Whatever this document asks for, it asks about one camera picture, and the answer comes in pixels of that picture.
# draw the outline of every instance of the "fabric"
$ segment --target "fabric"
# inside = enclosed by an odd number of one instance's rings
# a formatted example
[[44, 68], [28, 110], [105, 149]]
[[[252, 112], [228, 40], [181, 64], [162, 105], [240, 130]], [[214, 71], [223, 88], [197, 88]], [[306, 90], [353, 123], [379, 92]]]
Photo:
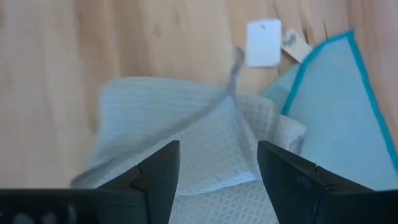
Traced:
[[374, 190], [398, 188], [396, 150], [352, 31], [319, 45], [264, 96], [308, 128], [302, 157]]
[[134, 77], [109, 82], [100, 107], [92, 169], [73, 187], [98, 187], [179, 140], [180, 177], [170, 223], [276, 220], [260, 181], [257, 143], [268, 140], [298, 152], [306, 128], [281, 116], [270, 100], [181, 80]]

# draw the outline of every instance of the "label tag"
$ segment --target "label tag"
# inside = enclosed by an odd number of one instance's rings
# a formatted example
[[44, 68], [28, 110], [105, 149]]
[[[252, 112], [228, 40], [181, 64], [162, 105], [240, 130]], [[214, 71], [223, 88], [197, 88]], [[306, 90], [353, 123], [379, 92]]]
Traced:
[[252, 21], [246, 28], [246, 64], [249, 67], [278, 66], [282, 42], [280, 20]]
[[282, 38], [282, 49], [300, 63], [303, 63], [305, 57], [312, 51], [312, 47], [293, 29], [289, 29]]

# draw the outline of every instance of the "wooden floor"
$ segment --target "wooden floor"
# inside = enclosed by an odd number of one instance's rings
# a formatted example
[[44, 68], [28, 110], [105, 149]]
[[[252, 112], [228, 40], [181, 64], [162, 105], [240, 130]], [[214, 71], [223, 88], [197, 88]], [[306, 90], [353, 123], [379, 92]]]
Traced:
[[[67, 186], [90, 157], [107, 80], [222, 86], [246, 23], [269, 17], [312, 45], [355, 27], [398, 143], [397, 12], [396, 0], [0, 0], [0, 187]], [[259, 93], [292, 64], [246, 68], [239, 88]]]

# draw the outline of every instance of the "light blue towel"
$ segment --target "light blue towel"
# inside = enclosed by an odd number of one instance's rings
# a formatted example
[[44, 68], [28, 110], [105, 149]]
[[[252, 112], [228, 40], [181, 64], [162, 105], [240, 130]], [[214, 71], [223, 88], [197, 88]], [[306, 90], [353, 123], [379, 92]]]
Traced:
[[264, 92], [308, 128], [301, 156], [374, 190], [398, 188], [398, 159], [353, 31], [320, 44]]

